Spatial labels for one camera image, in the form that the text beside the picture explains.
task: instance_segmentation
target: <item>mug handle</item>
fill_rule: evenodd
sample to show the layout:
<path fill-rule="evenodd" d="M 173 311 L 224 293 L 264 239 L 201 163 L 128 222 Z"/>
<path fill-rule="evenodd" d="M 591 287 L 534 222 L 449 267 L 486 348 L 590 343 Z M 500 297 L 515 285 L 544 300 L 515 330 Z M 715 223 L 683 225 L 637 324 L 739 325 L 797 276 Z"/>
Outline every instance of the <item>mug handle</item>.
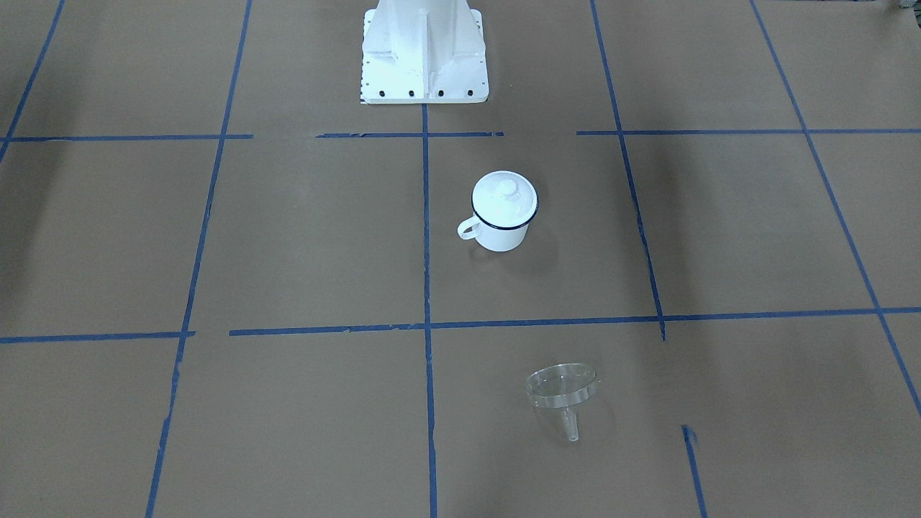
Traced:
<path fill-rule="evenodd" d="M 458 236 L 463 240 L 471 240 L 476 236 L 480 235 L 480 219 L 476 216 L 464 219 L 463 222 L 458 225 Z"/>

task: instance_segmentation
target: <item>blue tape line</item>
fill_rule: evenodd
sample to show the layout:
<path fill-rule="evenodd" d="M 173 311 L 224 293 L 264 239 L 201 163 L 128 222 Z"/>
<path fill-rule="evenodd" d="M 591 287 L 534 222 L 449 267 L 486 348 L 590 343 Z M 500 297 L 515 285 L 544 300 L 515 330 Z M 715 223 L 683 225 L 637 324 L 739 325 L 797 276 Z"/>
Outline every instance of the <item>blue tape line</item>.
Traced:
<path fill-rule="evenodd" d="M 867 269 L 864 267 L 863 260 L 860 259 L 860 253 L 857 251 L 857 244 L 854 242 L 854 237 L 851 235 L 851 231 L 847 227 L 844 212 L 842 212 L 841 206 L 838 204 L 838 199 L 834 195 L 832 184 L 828 180 L 828 175 L 825 173 L 825 168 L 822 165 L 822 160 L 819 158 L 819 152 L 815 147 L 815 143 L 812 141 L 810 129 L 806 125 L 806 120 L 803 118 L 803 114 L 799 109 L 799 104 L 797 103 L 796 97 L 793 95 L 793 88 L 790 87 L 790 83 L 787 80 L 787 74 L 784 73 L 784 67 L 781 66 L 780 59 L 777 57 L 777 52 L 774 48 L 774 44 L 771 42 L 771 36 L 767 33 L 767 27 L 764 25 L 764 20 L 761 18 L 761 12 L 758 11 L 758 6 L 755 4 L 754 0 L 749 0 L 749 4 L 751 4 L 755 18 L 758 20 L 758 25 L 761 27 L 761 33 L 764 35 L 764 40 L 767 42 L 767 48 L 771 51 L 771 57 L 774 58 L 774 64 L 777 67 L 777 72 L 780 73 L 780 78 L 784 82 L 784 88 L 787 89 L 787 95 L 790 97 L 790 103 L 793 105 L 793 111 L 796 112 L 797 118 L 799 119 L 799 125 L 803 130 L 803 135 L 806 136 L 806 142 L 809 143 L 812 159 L 815 160 L 815 165 L 817 168 L 819 168 L 819 174 L 822 176 L 822 183 L 825 185 L 825 191 L 828 193 L 828 197 L 832 202 L 834 213 L 838 216 L 838 223 L 841 224 L 841 230 L 845 233 L 845 237 L 847 238 L 847 245 L 851 249 L 851 254 L 854 255 L 855 262 L 857 262 L 857 269 L 860 271 L 860 276 L 863 278 L 864 286 L 867 287 L 867 293 L 869 294 L 870 300 L 873 302 L 873 308 L 876 310 L 876 314 L 880 319 L 882 330 L 886 334 L 886 339 L 889 340 L 889 347 L 892 350 L 892 355 L 895 356 L 895 361 L 899 366 L 899 370 L 902 372 L 902 379 L 905 382 L 905 386 L 908 388 L 908 393 L 911 395 L 912 400 L 915 402 L 915 411 L 917 412 L 918 416 L 921 417 L 921 399 L 918 398 L 915 384 L 912 382 L 912 378 L 908 374 L 908 369 L 905 368 L 905 363 L 902 359 L 902 353 L 899 351 L 899 347 L 895 343 L 895 338 L 892 337 L 892 331 L 889 329 L 889 323 L 886 322 L 886 316 L 882 311 L 879 299 L 877 299 L 876 290 L 873 289 L 873 285 L 869 281 Z"/>
<path fill-rule="evenodd" d="M 88 136 L 15 136 L 10 142 L 122 142 L 146 140 L 249 140 L 253 134 L 230 135 L 88 135 Z"/>
<path fill-rule="evenodd" d="M 324 133 L 317 138 L 422 138 L 421 133 Z"/>
<path fill-rule="evenodd" d="M 665 320 L 662 318 L 662 303 L 659 301 L 659 285 L 656 283 L 656 271 L 652 267 L 652 255 L 649 253 L 649 243 L 646 239 L 646 231 L 643 227 L 643 213 L 640 210 L 639 198 L 636 195 L 636 185 L 634 184 L 633 168 L 630 167 L 630 156 L 627 153 L 626 138 L 624 138 L 624 127 L 621 125 L 621 113 L 617 108 L 617 96 L 614 94 L 614 83 L 611 79 L 611 69 L 608 66 L 608 53 L 604 50 L 604 39 L 601 37 L 601 24 L 598 21 L 598 8 L 595 6 L 595 0 L 589 0 L 591 3 L 591 17 L 595 22 L 595 35 L 598 38 L 598 49 L 601 53 L 601 64 L 604 65 L 604 76 L 608 81 L 608 95 L 611 97 L 611 109 L 614 114 L 614 125 L 617 126 L 617 138 L 621 143 L 621 155 L 624 157 L 624 169 L 627 174 L 627 183 L 630 185 L 630 197 L 633 199 L 634 210 L 636 211 L 636 226 L 639 228 L 639 238 L 643 242 L 643 252 L 646 254 L 646 265 L 649 270 L 649 286 L 652 288 L 652 300 L 656 304 L 656 315 L 659 317 L 659 331 L 662 333 L 662 340 L 666 339 Z"/>
<path fill-rule="evenodd" d="M 694 479 L 694 493 L 697 495 L 697 508 L 700 509 L 700 518 L 706 518 L 704 489 L 700 485 L 700 474 L 697 473 L 697 459 L 694 458 L 694 443 L 697 442 L 697 435 L 687 425 L 682 425 L 682 435 L 684 436 L 684 448 L 688 453 L 688 464 L 691 465 L 691 477 Z"/>
<path fill-rule="evenodd" d="M 800 134 L 798 129 L 712 129 L 712 130 L 624 130 L 624 135 L 787 135 Z M 613 136 L 617 131 L 578 130 L 578 136 Z"/>
<path fill-rule="evenodd" d="M 921 307 L 882 308 L 885 313 L 921 313 Z M 734 313 L 699 313 L 666 314 L 666 322 L 695 322 L 720 320 L 757 320 L 772 318 L 817 318 L 828 316 L 855 316 L 877 314 L 875 308 L 853 308 L 842 310 L 804 310 L 793 312 L 734 312 Z M 587 324 L 641 324 L 658 322 L 657 315 L 611 316 L 588 318 L 546 318 L 531 320 L 475 320 L 457 322 L 430 322 L 416 324 L 372 324 L 372 325 L 326 325 L 316 327 L 280 327 L 234 329 L 230 336 L 265 336 L 265 335 L 312 335 L 321 333 L 373 332 L 373 331 L 409 331 L 425 329 L 466 329 L 474 327 L 533 327 L 541 325 L 587 325 Z"/>
<path fill-rule="evenodd" d="M 877 129 L 810 129 L 812 134 L 915 134 L 921 128 L 877 128 Z M 714 130 L 624 130 L 624 135 L 797 135 L 801 129 L 714 129 Z M 577 136 L 614 136 L 616 130 L 577 130 Z"/>
<path fill-rule="evenodd" d="M 432 370 L 432 304 L 430 298 L 430 230 L 428 204 L 428 105 L 422 105 L 422 218 L 423 230 L 423 265 L 426 282 L 424 288 L 426 313 L 426 410 L 428 415 L 428 512 L 430 518 L 438 516 L 438 482 L 435 463 L 435 378 Z"/>
<path fill-rule="evenodd" d="M 250 12 L 252 10 L 252 0 L 246 2 L 246 12 L 243 15 L 243 26 L 240 29 L 239 43 L 237 45 L 237 57 L 234 61 L 233 73 L 230 76 L 230 87 L 227 91 L 227 104 L 224 108 L 224 121 L 221 124 L 221 135 L 227 134 L 227 127 L 230 125 L 230 110 L 233 107 L 234 92 L 237 88 L 237 77 L 239 75 L 239 64 L 243 58 L 243 46 L 246 43 L 246 31 L 250 23 Z M 169 388 L 169 412 L 163 420 L 163 428 L 160 431 L 160 442 L 157 448 L 157 461 L 154 464 L 154 475 L 150 481 L 150 494 L 147 497 L 147 509 L 145 518 L 153 518 L 154 505 L 157 503 L 157 489 L 159 488 L 160 474 L 163 470 L 163 457 L 167 450 L 167 440 L 169 439 L 169 425 L 172 421 L 173 408 L 176 404 L 176 391 L 179 388 L 179 366 L 182 363 L 182 357 L 185 354 L 185 332 L 189 330 L 189 322 L 192 319 L 192 306 L 195 303 L 195 289 L 198 285 L 198 275 L 201 271 L 202 256 L 204 254 L 204 243 L 208 234 L 208 222 L 211 219 L 211 205 L 215 199 L 215 187 L 217 185 L 217 174 L 220 171 L 221 159 L 224 154 L 224 143 L 226 140 L 222 137 L 217 141 L 217 153 L 215 154 L 215 165 L 211 171 L 211 183 L 208 186 L 208 197 L 204 204 L 204 215 L 202 217 L 202 229 L 198 235 L 198 248 L 195 251 L 195 264 L 192 267 L 192 280 L 189 283 L 189 299 L 186 302 L 185 314 L 182 317 L 183 335 L 179 339 L 179 345 L 176 348 L 176 361 L 173 363 L 172 384 Z"/>
<path fill-rule="evenodd" d="M 876 314 L 873 308 L 853 310 L 813 310 L 800 312 L 738 312 L 738 313 L 708 313 L 708 314 L 673 314 L 665 315 L 668 322 L 692 322 L 702 320 L 751 320 L 760 318 L 803 318 L 821 316 L 847 316 Z"/>
<path fill-rule="evenodd" d="M 464 329 L 470 327 L 533 327 L 541 325 L 638 324 L 643 322 L 658 321 L 659 318 L 655 315 L 596 318 L 547 318 L 534 320 L 484 320 L 467 322 L 439 322 L 432 324 L 432 329 Z"/>
<path fill-rule="evenodd" d="M 921 313 L 921 306 L 907 308 L 882 308 L 882 312 L 886 314 Z"/>
<path fill-rule="evenodd" d="M 504 136 L 502 132 L 464 131 L 454 133 L 324 133 L 316 138 L 443 138 L 443 137 L 485 137 Z"/>
<path fill-rule="evenodd" d="M 26 100 L 29 99 L 32 85 L 35 84 L 35 78 L 39 75 L 41 64 L 45 61 L 45 54 L 48 53 L 48 47 L 52 44 L 54 31 L 57 29 L 58 20 L 61 19 L 62 11 L 64 11 L 64 0 L 58 2 L 57 10 L 54 11 L 54 18 L 52 18 L 52 25 L 48 28 L 48 35 L 45 36 L 45 43 L 41 46 L 39 59 L 36 60 L 35 66 L 32 67 L 32 74 L 29 76 L 29 81 L 26 82 L 26 89 L 23 90 L 22 97 L 19 98 L 19 105 L 16 107 L 16 113 L 13 114 L 13 120 L 9 123 L 9 129 L 6 130 L 6 139 L 3 145 L 0 146 L 0 162 L 2 162 L 3 158 L 6 156 L 6 150 L 9 148 L 10 139 L 13 138 L 13 134 L 16 132 L 16 126 L 19 124 L 19 118 L 22 117 L 22 111 L 26 108 Z"/>
<path fill-rule="evenodd" d="M 457 133 L 430 133 L 428 134 L 429 138 L 442 138 L 446 136 L 451 137 L 484 137 L 484 136 L 501 136 L 496 135 L 491 131 L 463 131 Z"/>
<path fill-rule="evenodd" d="M 186 331 L 186 336 L 195 336 Z M 101 335 L 46 335 L 46 336 L 0 336 L 0 344 L 40 344 L 48 342 L 104 342 L 107 340 L 148 340 L 156 338 L 179 338 L 182 331 L 161 333 L 104 333 Z"/>
<path fill-rule="evenodd" d="M 423 329 L 425 324 L 373 324 L 373 325 L 324 325 L 317 327 L 279 327 L 266 329 L 234 329 L 230 336 L 269 335 L 318 335 L 324 333 L 367 333 L 371 331 L 408 331 Z"/>
<path fill-rule="evenodd" d="M 865 128 L 865 129 L 810 129 L 813 134 L 856 134 L 856 135 L 876 135 L 876 134 L 911 134 L 921 133 L 921 128 Z"/>

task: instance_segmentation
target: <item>lid knob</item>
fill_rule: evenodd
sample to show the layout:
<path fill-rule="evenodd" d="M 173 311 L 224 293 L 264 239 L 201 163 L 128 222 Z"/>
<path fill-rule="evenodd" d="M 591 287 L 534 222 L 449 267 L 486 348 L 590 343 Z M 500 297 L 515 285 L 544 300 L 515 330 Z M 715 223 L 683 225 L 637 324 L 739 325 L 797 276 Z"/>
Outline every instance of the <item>lid knob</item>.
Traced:
<path fill-rule="evenodd" d="M 510 178 L 506 178 L 496 187 L 496 190 L 503 196 L 511 196 L 518 190 L 518 184 Z"/>

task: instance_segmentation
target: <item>floor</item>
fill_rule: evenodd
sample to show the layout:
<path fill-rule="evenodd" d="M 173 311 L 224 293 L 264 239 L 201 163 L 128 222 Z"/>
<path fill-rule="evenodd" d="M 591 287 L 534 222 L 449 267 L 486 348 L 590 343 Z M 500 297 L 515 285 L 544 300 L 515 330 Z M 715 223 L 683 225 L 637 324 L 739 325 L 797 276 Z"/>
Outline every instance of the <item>floor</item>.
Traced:
<path fill-rule="evenodd" d="M 0 3 L 0 516 L 917 516 L 911 9 L 473 1 L 394 107 L 373 4 Z"/>

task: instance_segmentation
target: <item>mug lid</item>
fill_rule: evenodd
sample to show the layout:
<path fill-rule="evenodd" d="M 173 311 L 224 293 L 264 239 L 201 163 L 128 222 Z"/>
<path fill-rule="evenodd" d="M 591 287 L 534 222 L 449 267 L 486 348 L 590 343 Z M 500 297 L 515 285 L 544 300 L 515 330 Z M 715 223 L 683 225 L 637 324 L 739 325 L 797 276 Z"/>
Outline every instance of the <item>mug lid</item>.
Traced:
<path fill-rule="evenodd" d="M 493 171 L 473 187 L 473 213 L 500 230 L 524 227 L 537 214 L 537 191 L 513 171 Z"/>

